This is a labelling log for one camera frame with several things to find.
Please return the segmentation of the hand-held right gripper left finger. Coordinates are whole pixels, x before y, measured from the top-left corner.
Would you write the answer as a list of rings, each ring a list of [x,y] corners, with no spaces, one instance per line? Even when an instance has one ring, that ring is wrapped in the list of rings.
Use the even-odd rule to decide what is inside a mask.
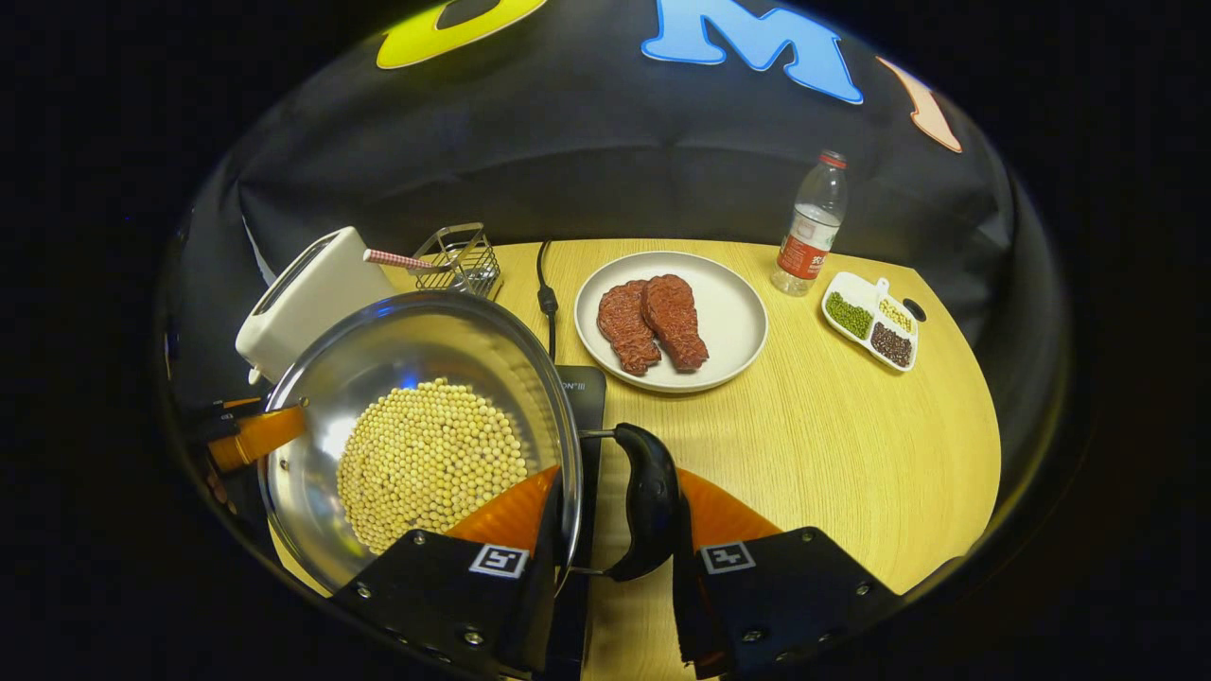
[[[559,483],[551,467],[446,533],[407,532],[333,603],[458,679],[532,679],[549,656]]]

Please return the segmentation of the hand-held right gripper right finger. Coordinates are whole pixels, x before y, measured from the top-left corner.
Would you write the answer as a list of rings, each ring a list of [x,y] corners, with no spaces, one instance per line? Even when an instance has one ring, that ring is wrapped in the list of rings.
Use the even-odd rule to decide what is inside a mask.
[[[679,470],[672,565],[681,659],[700,680],[804,668],[886,620],[900,596],[823,530],[779,530],[744,500]]]

